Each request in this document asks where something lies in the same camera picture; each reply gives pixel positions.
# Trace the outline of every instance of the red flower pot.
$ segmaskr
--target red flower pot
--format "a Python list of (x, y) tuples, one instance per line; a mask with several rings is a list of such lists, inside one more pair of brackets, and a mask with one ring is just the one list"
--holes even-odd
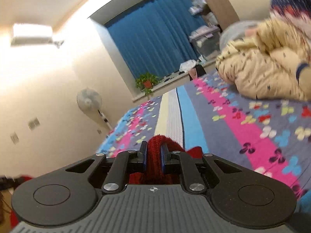
[(152, 84), (151, 84), (150, 81), (144, 82), (144, 86), (145, 86), (145, 88), (147, 88), (147, 89), (152, 88)]

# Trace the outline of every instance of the electric fan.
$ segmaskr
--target electric fan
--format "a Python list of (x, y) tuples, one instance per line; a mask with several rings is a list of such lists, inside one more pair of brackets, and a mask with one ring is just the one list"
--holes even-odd
[(100, 110), (102, 105), (101, 96), (93, 89), (83, 89), (77, 94), (77, 103), (83, 113), (96, 111), (102, 118), (102, 120), (108, 125), (109, 129), (112, 130), (110, 123), (106, 116)]

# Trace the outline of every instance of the metal screw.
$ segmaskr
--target metal screw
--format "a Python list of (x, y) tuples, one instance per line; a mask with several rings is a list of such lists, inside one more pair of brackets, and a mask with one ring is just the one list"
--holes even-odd
[(205, 186), (203, 186), (202, 184), (200, 183), (194, 183), (194, 184), (191, 184), (189, 186), (189, 188), (192, 190), (192, 191), (202, 191)]
[(107, 183), (104, 185), (104, 189), (107, 191), (115, 191), (119, 188), (117, 183)]

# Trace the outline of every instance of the bedsheet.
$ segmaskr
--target bedsheet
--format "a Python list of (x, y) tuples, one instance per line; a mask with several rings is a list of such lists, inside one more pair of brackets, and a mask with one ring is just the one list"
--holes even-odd
[(310, 103), (249, 100), (212, 72), (128, 111), (98, 152), (139, 150), (157, 134), (282, 181), (311, 213)]

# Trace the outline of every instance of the light switch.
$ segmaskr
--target light switch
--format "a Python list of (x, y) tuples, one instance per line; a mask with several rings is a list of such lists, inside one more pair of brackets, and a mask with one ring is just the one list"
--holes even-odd
[(11, 137), (11, 139), (12, 139), (12, 141), (13, 141), (14, 144), (17, 144), (17, 143), (19, 142), (19, 138), (18, 138), (16, 132), (14, 132), (13, 134), (11, 134), (10, 137)]
[(30, 120), (28, 122), (28, 126), (31, 130), (34, 130), (36, 127), (40, 126), (40, 122), (39, 122), (38, 118), (36, 117), (35, 119)]

